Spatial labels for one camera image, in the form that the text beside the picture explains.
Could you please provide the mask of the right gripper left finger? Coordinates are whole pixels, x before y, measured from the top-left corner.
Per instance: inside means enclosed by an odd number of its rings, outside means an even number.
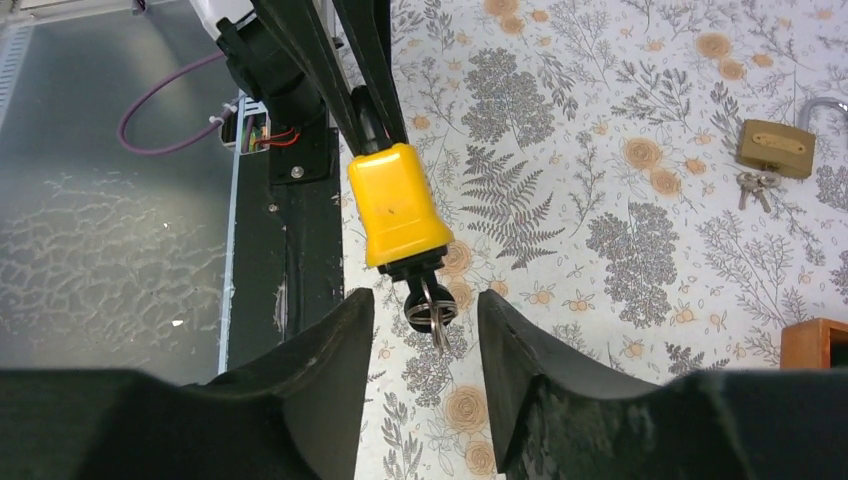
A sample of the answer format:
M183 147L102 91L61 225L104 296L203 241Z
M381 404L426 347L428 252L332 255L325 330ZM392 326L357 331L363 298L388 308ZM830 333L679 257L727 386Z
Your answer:
M374 296L205 385L128 369L5 370L5 479L351 479Z

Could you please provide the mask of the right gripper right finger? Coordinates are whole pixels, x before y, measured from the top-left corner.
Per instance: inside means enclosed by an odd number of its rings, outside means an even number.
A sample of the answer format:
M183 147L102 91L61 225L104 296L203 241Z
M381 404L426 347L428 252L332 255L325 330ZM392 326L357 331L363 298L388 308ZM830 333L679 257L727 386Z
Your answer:
M655 385L604 365L494 291L477 304L509 479L843 479L845 370L697 370Z

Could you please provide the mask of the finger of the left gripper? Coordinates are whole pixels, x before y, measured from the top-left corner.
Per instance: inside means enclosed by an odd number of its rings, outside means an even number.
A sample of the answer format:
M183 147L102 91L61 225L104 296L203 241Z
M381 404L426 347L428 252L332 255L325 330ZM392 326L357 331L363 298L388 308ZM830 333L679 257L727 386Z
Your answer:
M312 1L255 0L257 17L314 82L348 147L361 152L360 123L336 47Z
M408 142L391 69L391 2L337 0L333 3L363 83L353 88L353 131L362 146Z

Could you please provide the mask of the yellow padlock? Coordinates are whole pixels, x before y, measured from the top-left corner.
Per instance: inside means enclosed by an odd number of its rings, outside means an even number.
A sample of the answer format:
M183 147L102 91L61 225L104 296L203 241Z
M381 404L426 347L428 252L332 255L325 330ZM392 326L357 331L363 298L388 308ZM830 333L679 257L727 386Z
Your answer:
M432 275L454 235L437 211L418 152L390 138L367 87L355 88L351 100L365 134L348 178L365 231L366 265L394 282Z

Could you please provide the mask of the brass padlock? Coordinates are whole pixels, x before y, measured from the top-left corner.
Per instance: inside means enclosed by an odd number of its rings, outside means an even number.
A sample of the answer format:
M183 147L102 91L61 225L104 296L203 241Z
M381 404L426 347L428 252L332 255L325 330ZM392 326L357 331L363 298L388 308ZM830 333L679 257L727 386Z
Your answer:
M814 109L827 107L847 113L847 101L816 97L800 109L793 126L765 120L746 120L740 134L736 160L760 171L792 179L813 173L816 136L809 131Z

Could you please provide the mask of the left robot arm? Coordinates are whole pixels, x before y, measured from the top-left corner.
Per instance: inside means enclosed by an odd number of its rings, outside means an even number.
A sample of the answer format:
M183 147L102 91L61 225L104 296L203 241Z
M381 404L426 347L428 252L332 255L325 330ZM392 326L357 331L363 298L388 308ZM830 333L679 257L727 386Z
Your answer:
M355 155L408 135L388 1L194 1L241 90L286 127L330 115Z

